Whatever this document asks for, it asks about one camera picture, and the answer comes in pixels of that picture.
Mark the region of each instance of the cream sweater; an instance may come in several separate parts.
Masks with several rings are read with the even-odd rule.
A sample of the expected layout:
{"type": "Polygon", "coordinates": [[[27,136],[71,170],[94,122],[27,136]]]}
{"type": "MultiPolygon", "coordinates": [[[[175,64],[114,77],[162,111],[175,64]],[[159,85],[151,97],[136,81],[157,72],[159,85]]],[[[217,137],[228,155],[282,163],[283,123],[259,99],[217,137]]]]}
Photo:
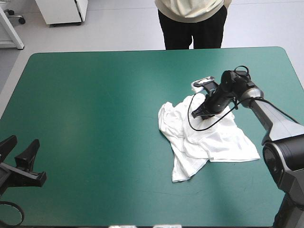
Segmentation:
{"type": "Polygon", "coordinates": [[[155,0],[155,5],[168,18],[187,23],[196,23],[212,17],[223,5],[232,0],[155,0]]]}

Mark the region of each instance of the person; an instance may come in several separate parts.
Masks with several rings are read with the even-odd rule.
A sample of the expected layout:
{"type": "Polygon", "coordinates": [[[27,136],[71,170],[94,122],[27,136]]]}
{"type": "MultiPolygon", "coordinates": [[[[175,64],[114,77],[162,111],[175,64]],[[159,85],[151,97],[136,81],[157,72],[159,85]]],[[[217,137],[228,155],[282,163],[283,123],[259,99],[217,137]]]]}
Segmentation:
{"type": "Polygon", "coordinates": [[[220,48],[232,0],[155,0],[166,50],[220,48]]]}

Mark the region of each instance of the green table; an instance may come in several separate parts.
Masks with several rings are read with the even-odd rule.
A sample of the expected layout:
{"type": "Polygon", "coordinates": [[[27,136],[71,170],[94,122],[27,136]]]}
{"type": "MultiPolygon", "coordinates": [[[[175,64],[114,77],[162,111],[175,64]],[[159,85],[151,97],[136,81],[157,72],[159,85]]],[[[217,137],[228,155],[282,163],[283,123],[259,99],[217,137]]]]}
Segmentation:
{"type": "MultiPolygon", "coordinates": [[[[10,188],[24,225],[270,226],[283,198],[263,159],[207,163],[171,182],[173,153],[158,130],[160,106],[193,94],[190,83],[246,65],[265,98],[304,123],[303,89],[279,47],[38,53],[31,56],[0,120],[17,135],[13,157],[38,138],[42,188],[10,188]]],[[[234,111],[258,148],[265,134],[251,110],[234,111]]],[[[0,217],[14,222],[13,210],[0,217]]]]}

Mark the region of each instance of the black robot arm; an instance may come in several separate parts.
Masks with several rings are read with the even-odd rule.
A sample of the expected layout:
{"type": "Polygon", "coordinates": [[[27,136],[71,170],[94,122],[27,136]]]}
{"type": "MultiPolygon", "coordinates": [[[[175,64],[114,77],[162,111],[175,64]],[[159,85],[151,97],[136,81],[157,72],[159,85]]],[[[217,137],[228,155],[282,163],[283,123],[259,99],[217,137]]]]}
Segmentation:
{"type": "MultiPolygon", "coordinates": [[[[4,163],[5,158],[17,144],[15,135],[0,142],[0,198],[8,187],[42,187],[47,179],[45,172],[33,172],[34,161],[40,147],[39,140],[35,139],[28,148],[15,157],[16,167],[4,163]]],[[[0,204],[14,207],[21,214],[21,221],[15,225],[9,225],[0,218],[0,227],[14,228],[19,226],[23,219],[24,213],[21,207],[15,203],[0,201],[0,204]]]]}
{"type": "Polygon", "coordinates": [[[285,197],[274,228],[304,227],[304,127],[286,119],[251,81],[249,70],[225,71],[221,83],[207,88],[205,101],[191,114],[203,120],[221,113],[234,101],[250,108],[266,130],[262,140],[264,161],[285,197]]]}

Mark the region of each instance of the chair wheel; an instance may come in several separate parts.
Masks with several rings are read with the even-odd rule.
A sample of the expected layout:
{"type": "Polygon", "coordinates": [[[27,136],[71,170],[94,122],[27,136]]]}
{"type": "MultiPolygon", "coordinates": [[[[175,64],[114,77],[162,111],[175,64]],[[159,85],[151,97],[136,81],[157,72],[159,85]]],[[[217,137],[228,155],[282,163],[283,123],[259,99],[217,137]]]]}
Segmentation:
{"type": "Polygon", "coordinates": [[[13,10],[8,10],[8,14],[11,16],[11,15],[14,15],[15,14],[15,11],[13,10]]]}
{"type": "Polygon", "coordinates": [[[18,21],[19,21],[19,23],[20,23],[21,25],[25,24],[25,19],[24,19],[24,18],[20,18],[18,21]]]}

